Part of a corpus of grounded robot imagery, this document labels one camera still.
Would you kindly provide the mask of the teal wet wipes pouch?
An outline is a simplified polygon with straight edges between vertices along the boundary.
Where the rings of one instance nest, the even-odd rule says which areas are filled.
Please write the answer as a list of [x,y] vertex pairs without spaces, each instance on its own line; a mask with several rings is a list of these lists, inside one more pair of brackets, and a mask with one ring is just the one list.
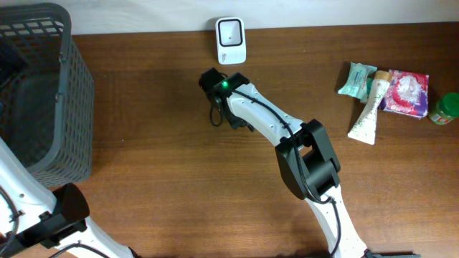
[[376,71],[377,67],[375,66],[351,62],[347,81],[344,86],[338,90],[338,94],[348,95],[359,100],[367,97],[367,78]]

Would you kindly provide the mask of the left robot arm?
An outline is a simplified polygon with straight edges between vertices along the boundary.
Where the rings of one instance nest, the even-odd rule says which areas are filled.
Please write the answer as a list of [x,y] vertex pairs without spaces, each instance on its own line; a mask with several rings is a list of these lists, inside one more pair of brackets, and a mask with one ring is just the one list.
[[76,257],[137,257],[110,238],[90,217],[79,188],[68,183],[50,191],[27,170],[1,141],[1,233],[9,238],[1,256],[12,257],[41,244],[60,255]]

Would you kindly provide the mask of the white tube with tan cap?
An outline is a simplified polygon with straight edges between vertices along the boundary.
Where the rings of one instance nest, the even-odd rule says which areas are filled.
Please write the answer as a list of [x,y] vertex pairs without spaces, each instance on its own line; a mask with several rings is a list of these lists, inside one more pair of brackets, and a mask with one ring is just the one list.
[[377,109],[384,98],[392,80],[392,75],[386,71],[376,71],[366,105],[358,120],[348,132],[348,137],[354,140],[375,144],[377,128]]

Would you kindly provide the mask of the red purple tissue pack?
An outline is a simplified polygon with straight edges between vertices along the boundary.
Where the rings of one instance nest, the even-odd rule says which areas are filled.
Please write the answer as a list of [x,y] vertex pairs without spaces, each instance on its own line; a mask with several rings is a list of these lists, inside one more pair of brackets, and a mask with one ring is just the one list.
[[379,109],[417,119],[427,116],[429,75],[389,70],[390,86]]

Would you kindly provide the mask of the green jar with green lid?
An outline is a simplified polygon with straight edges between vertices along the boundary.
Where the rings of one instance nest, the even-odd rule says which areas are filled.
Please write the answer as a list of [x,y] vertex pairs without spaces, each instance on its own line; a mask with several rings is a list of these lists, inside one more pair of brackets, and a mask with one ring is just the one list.
[[442,97],[428,114],[437,125],[446,125],[458,118],[458,93],[450,92]]

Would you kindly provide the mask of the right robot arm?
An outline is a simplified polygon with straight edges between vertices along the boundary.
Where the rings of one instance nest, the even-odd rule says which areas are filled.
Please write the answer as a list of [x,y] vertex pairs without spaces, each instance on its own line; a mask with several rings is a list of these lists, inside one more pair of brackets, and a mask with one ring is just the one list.
[[233,129],[256,130],[274,146],[284,184],[310,206],[325,235],[330,257],[372,257],[346,210],[339,178],[341,165],[320,122],[305,123],[285,113],[239,72],[227,76],[211,68],[201,75],[199,86],[211,109]]

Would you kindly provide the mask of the small teal box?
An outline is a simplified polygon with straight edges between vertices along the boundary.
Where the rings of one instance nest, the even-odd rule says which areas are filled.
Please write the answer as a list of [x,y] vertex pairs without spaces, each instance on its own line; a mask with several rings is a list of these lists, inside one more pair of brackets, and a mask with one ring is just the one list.
[[360,99],[360,103],[364,103],[364,104],[367,103],[367,100],[369,98],[369,94],[370,94],[371,88],[372,88],[372,82],[373,82],[372,78],[368,77],[366,79],[366,82],[364,83],[364,95]]

